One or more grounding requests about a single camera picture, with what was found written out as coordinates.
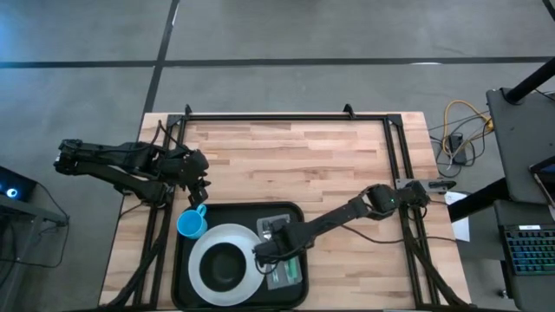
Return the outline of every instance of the butcher block tabletop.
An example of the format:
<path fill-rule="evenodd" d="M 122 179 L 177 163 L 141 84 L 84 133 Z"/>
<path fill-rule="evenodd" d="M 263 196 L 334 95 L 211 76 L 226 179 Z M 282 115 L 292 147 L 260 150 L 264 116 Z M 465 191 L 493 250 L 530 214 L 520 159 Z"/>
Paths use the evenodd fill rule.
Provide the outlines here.
<path fill-rule="evenodd" d="M 436 179 L 438 172 L 424 114 L 400 114 L 415 178 Z M 146 114 L 139 140 L 151 141 L 158 120 L 165 124 L 167 116 Z M 392 131 L 403 175 L 394 127 Z M 162 145 L 162 140 L 163 135 L 156 144 Z M 212 182 L 207 187 L 208 204 L 291 201 L 301 207 L 305 220 L 310 221 L 344 205 L 366 186 L 393 182 L 383 124 L 379 121 L 188 121 L 184 143 L 200 149 L 210 163 L 206 177 Z M 173 202 L 158 309 L 176 309 L 171 297 L 178 235 L 175 224 L 189 207 L 187 195 L 179 189 Z M 431 197 L 442 201 L 439 195 Z M 127 197 L 122 210 L 137 204 L 137 198 Z M 99 304 L 114 299 L 137 269 L 148 210 L 140 207 L 120 219 Z M 424 224 L 429 236 L 454 238 L 445 205 L 430 204 Z M 378 240 L 402 237 L 397 212 L 383 221 L 362 218 L 349 226 Z M 434 266 L 447 284 L 461 299 L 470 302 L 456 243 L 429 239 L 428 244 Z M 308 264 L 310 290 L 297 309 L 415 306 L 403 244 L 373 244 L 337 228 L 317 238 L 315 247 L 308 250 Z M 426 278 L 421 266 L 418 268 L 425 302 L 429 302 Z M 147 274 L 145 302 L 150 296 L 151 281 L 152 274 Z"/>

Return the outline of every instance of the mug handle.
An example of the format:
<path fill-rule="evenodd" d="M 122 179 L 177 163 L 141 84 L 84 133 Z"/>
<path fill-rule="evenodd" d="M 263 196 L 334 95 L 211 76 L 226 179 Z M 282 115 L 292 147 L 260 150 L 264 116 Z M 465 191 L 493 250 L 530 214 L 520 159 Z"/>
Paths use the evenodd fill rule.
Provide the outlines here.
<path fill-rule="evenodd" d="M 197 212 L 199 213 L 199 215 L 200 215 L 201 217 L 204 217 L 204 216 L 206 215 L 206 205 L 200 204 L 200 205 L 197 207 Z"/>

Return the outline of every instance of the rgb keyboard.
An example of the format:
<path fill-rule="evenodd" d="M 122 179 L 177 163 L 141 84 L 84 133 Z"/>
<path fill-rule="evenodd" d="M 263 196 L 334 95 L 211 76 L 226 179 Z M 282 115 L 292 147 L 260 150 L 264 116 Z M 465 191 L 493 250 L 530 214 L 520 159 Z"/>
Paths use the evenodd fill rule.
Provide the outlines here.
<path fill-rule="evenodd" d="M 504 226 L 502 234 L 515 275 L 555 275 L 555 225 Z"/>

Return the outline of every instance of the black tray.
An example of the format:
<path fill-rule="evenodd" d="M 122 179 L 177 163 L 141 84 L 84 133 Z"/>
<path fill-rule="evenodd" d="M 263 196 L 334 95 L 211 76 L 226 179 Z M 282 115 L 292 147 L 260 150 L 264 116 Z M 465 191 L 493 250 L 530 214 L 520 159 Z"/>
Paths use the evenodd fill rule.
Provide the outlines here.
<path fill-rule="evenodd" d="M 206 205 L 206 208 L 205 218 L 208 230 L 221 224 L 240 224 L 256 233 L 258 219 L 282 214 L 289 214 L 291 222 L 304 221 L 303 212 L 292 202 L 215 204 Z M 309 292 L 308 264 L 304 253 L 299 256 L 303 274 L 301 283 L 269 291 L 264 279 L 254 295 L 239 305 L 220 307 L 210 304 L 194 291 L 187 272 L 189 254 L 196 240 L 182 237 L 179 233 L 177 236 L 173 265 L 172 301 L 178 309 L 291 309 L 301 304 Z"/>

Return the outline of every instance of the blue cup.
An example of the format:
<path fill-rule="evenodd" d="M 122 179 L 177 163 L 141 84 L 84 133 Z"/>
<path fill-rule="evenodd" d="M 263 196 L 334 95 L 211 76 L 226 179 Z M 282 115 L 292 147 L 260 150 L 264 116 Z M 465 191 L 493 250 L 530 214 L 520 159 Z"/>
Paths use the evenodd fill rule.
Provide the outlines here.
<path fill-rule="evenodd" d="M 206 206 L 201 204 L 196 210 L 187 210 L 177 219 L 177 231 L 184 237 L 197 239 L 206 233 L 208 224 L 204 218 Z"/>

